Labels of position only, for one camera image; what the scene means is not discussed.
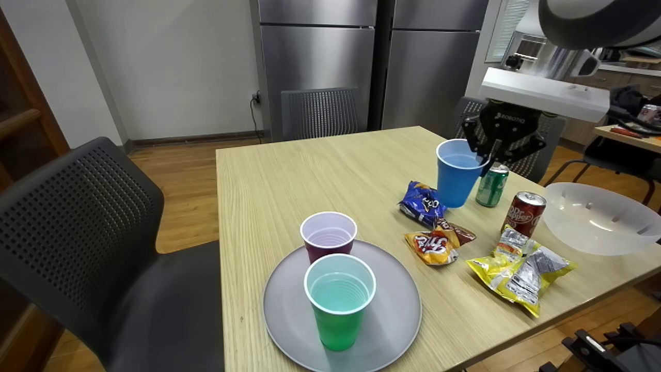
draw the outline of blue snack bag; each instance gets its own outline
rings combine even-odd
[[[445,206],[438,203],[434,189],[408,182],[406,194],[398,203],[398,211],[432,229],[444,217]]]

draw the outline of clear plastic bowl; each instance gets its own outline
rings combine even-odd
[[[627,196],[571,182],[548,184],[543,196],[540,218],[573,249],[624,256],[652,247],[661,237],[661,217]]]

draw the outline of snack package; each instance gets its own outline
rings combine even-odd
[[[398,203],[398,211],[418,221],[422,228],[434,228],[445,213],[445,206],[438,203],[434,189],[408,182],[406,194]]]
[[[445,266],[457,261],[457,247],[473,241],[475,234],[439,218],[430,234],[410,231],[405,239],[426,265]]]
[[[571,265],[538,241],[506,228],[494,256],[468,261],[471,270],[499,298],[520,303],[538,318],[538,295]]]

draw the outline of chair backrest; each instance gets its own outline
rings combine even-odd
[[[442,137],[445,138],[465,137],[461,130],[461,122],[466,115],[477,115],[484,106],[487,106],[484,102],[463,98],[452,114],[450,127],[442,128]],[[509,164],[509,170],[532,182],[538,182],[545,174],[545,167],[552,161],[561,128],[563,128],[561,117],[540,114],[536,132],[545,138],[545,146],[515,164]]]
[[[359,88],[283,90],[281,99],[285,138],[331,137],[367,128],[367,122],[359,117]]]
[[[0,279],[105,359],[114,310],[157,256],[161,208],[161,191],[95,138],[0,196]]]

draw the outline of plastic cup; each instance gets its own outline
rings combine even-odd
[[[322,345],[350,350],[375,293],[371,268],[356,256],[328,254],[308,266],[304,285]]]
[[[348,254],[356,234],[356,225],[345,213],[320,211],[310,214],[301,223],[300,234],[305,241],[310,263],[313,263],[326,254]]]
[[[458,208],[466,203],[480,171],[478,156],[465,138],[452,138],[435,146],[438,156],[438,203]]]

